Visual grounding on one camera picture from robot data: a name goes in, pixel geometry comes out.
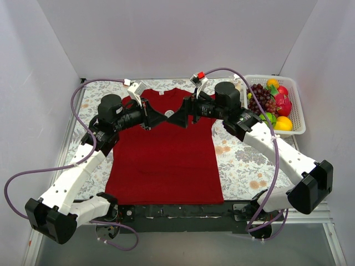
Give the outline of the round brooch badge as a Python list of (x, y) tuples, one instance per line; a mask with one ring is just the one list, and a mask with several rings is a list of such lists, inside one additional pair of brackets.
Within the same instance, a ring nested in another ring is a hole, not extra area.
[(166, 116), (166, 117), (170, 117), (170, 116), (172, 116), (174, 114), (174, 111), (172, 111), (172, 110), (167, 110), (165, 113), (164, 113), (164, 115)]

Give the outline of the red t-shirt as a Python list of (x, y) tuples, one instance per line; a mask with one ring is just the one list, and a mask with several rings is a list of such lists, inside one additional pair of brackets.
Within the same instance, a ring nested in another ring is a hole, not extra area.
[(121, 131), (105, 193), (130, 205), (223, 203), (214, 123), (203, 117), (186, 129), (164, 122)]

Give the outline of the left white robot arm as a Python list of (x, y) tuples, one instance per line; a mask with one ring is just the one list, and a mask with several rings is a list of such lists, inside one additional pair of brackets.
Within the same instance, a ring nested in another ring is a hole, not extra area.
[(126, 105), (118, 95), (101, 99), (98, 113), (89, 123), (89, 131), (70, 163), (53, 185), (39, 199), (29, 199), (25, 210), (33, 229), (64, 244), (76, 229), (94, 219), (116, 221), (118, 200), (105, 192), (86, 201), (75, 202), (78, 192), (92, 172), (106, 159), (119, 141), (119, 132), (134, 126), (151, 130), (167, 117), (154, 110), (145, 98), (130, 100)]

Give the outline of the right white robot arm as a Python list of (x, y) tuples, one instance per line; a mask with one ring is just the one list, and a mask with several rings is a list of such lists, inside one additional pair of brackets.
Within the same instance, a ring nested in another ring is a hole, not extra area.
[(213, 98), (204, 92), (185, 97), (168, 122), (186, 128), (189, 119), (197, 122), (201, 117), (222, 120), (229, 134), (274, 161), (292, 182), (289, 187), (269, 188), (255, 196), (250, 203), (255, 219), (263, 220), (273, 211), (288, 208), (310, 214), (332, 191), (333, 166), (326, 160), (316, 162), (276, 137), (259, 116), (241, 106), (233, 83), (218, 83)]

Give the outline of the beige pump soap bottle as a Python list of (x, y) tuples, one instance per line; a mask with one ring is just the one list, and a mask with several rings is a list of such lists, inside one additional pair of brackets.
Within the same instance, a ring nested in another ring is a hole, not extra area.
[(232, 77), (232, 83), (235, 86), (235, 89), (240, 92), (241, 101), (244, 100), (244, 81), (237, 75), (234, 74)]

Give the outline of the purple grape bunch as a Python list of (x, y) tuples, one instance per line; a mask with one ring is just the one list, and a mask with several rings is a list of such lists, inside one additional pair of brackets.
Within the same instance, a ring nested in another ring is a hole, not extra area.
[[(251, 86), (251, 90), (247, 89), (247, 94), (253, 91), (254, 95), (256, 96), (260, 106), (264, 110), (264, 112), (270, 112), (278, 117), (278, 112), (276, 110), (276, 103), (274, 98), (271, 95), (271, 90), (264, 88), (261, 84), (253, 84)], [(254, 112), (256, 115), (260, 115), (261, 109), (259, 108), (256, 100), (252, 96), (251, 99), (247, 99), (248, 105), (247, 108)]]

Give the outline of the orange fruit top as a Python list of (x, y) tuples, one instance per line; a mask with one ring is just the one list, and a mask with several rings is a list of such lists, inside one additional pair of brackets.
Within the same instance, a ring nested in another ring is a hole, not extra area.
[(276, 79), (269, 79), (266, 84), (267, 86), (274, 86), (275, 88), (280, 86), (278, 80)]

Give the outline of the pink dragon fruit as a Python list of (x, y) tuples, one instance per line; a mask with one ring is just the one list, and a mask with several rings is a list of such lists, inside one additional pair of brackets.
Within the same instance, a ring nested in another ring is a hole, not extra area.
[(292, 103), (289, 97), (285, 94), (277, 94), (274, 96), (276, 103), (276, 110), (279, 116), (289, 116), (292, 110)]

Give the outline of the red apple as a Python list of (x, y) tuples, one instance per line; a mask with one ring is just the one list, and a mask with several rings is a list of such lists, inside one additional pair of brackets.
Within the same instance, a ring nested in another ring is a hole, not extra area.
[(279, 92), (280, 94), (284, 94), (284, 95), (288, 96), (288, 90), (287, 90), (286, 87), (280, 85), (280, 86), (277, 88), (277, 90), (278, 90), (278, 92)]

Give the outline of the yellow orange fruit bottom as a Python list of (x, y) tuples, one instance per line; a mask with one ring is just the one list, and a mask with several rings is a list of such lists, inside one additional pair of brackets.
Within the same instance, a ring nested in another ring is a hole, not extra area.
[(286, 116), (279, 116), (274, 127), (275, 130), (292, 131), (292, 121)]

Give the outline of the floral table mat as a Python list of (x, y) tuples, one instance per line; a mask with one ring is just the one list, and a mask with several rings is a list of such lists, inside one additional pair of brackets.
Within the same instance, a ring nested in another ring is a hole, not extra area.
[[(232, 81), (233, 78), (210, 79), (204, 92), (213, 94), (214, 86), (221, 81)], [(168, 90), (179, 88), (188, 92), (194, 90), (187, 79), (146, 79), (142, 80), (148, 89), (157, 91), (160, 96), (167, 94)], [(88, 124), (95, 115), (100, 99), (107, 94), (117, 94), (122, 99), (128, 96), (126, 88), (120, 83), (112, 81), (98, 81), (84, 87), (79, 96), (78, 114), (81, 120)], [(86, 132), (82, 125), (71, 119), (68, 134), (65, 138), (64, 151), (61, 152), (61, 163), (69, 164), (72, 160), (80, 139)], [(250, 200), (259, 191), (269, 188), (275, 166), (256, 149), (232, 137), (217, 120), (211, 128), (212, 140), (217, 159), (221, 189), (224, 200)], [(81, 187), (76, 199), (85, 200), (98, 192), (103, 192), (113, 165), (113, 153), (102, 162)], [(287, 176), (279, 170), (276, 188), (291, 185)]]

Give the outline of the white plastic basket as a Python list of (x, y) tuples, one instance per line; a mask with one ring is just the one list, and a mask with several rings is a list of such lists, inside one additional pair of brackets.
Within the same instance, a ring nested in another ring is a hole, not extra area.
[(267, 86), (266, 83), (269, 79), (276, 79), (278, 80), (279, 85), (287, 88), (288, 97), (292, 103), (291, 113), (287, 117), (292, 121), (293, 128), (292, 131), (275, 130), (275, 133), (283, 137), (288, 137), (291, 135), (301, 135), (306, 131), (300, 97), (298, 94), (296, 82), (294, 80), (282, 76), (271, 75), (247, 75), (245, 76), (245, 79), (250, 84), (250, 86), (253, 84), (261, 84), (264, 88), (271, 90), (271, 95), (273, 98), (275, 95), (279, 94), (279, 92), (274, 86)]

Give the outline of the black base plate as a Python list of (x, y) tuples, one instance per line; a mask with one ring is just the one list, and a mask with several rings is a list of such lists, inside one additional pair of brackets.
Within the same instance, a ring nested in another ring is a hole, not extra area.
[(119, 205), (113, 222), (129, 226), (138, 233), (231, 232), (245, 234), (256, 208), (249, 201), (222, 204)]

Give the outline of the aluminium frame rail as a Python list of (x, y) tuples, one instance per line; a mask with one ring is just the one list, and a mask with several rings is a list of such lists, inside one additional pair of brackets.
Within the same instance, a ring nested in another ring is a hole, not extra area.
[[(114, 219), (114, 209), (118, 206), (119, 205), (116, 202), (105, 201), (100, 203), (94, 202), (93, 199), (87, 201), (75, 201), (67, 216), (70, 219), (75, 219), (78, 226), (94, 219), (112, 222)], [(256, 218), (256, 222), (269, 222), (271, 220), (282, 221), (286, 218), (289, 218), (295, 223), (327, 223), (331, 221), (329, 209), (326, 203), (323, 202), (320, 206), (316, 207), (311, 214), (302, 214), (293, 208), (288, 210), (288, 214), (286, 214), (285, 211), (261, 211)]]

